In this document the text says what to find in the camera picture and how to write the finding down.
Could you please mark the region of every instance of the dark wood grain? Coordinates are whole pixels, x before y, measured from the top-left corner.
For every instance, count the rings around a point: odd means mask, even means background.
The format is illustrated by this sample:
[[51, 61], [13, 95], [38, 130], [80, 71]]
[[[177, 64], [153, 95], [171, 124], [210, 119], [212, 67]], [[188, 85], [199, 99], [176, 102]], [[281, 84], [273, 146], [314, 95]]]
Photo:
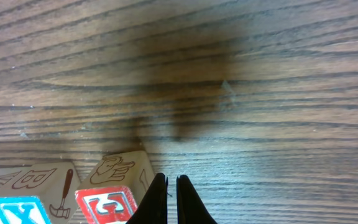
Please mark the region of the dark wood grain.
[[218, 223], [358, 223], [358, 0], [0, 0], [0, 167], [139, 149]]

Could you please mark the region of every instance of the blue block face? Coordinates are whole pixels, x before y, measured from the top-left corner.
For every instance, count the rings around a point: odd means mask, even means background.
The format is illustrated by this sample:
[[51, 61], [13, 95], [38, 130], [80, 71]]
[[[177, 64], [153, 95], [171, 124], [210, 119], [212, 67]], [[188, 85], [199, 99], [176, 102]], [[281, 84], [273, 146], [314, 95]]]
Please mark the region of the blue block face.
[[0, 197], [3, 224], [51, 224], [38, 197]]

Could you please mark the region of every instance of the wooden table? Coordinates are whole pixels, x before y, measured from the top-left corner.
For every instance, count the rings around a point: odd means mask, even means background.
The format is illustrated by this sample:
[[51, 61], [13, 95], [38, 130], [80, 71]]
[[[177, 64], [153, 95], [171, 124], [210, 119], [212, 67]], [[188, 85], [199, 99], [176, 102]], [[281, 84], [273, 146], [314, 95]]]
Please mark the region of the wooden table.
[[0, 167], [139, 149], [170, 223], [180, 174], [218, 223], [358, 223], [358, 1], [0, 0]]

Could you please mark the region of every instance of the hammer illustration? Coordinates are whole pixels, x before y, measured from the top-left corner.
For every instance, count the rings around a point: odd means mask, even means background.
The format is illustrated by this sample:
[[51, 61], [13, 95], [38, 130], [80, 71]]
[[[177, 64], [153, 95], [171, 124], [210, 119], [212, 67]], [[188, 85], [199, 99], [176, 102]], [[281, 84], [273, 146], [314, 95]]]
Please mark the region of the hammer illustration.
[[65, 185], [63, 187], [63, 196], [62, 196], [62, 202], [60, 202], [60, 207], [55, 208], [52, 204], [49, 205], [49, 211], [50, 214], [57, 217], [57, 218], [68, 218], [70, 215], [70, 208], [64, 208], [66, 196], [68, 194], [68, 190], [70, 189], [71, 180], [73, 178], [73, 169], [69, 169], [66, 174], [66, 181]]

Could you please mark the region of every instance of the red block face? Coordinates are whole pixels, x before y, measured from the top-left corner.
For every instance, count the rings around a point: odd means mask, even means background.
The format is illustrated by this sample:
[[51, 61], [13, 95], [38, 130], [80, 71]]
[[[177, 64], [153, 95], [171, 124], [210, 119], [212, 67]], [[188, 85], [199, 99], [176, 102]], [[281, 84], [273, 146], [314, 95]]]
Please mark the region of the red block face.
[[89, 223], [126, 222], [137, 209], [132, 192], [126, 186], [78, 190], [75, 197]]

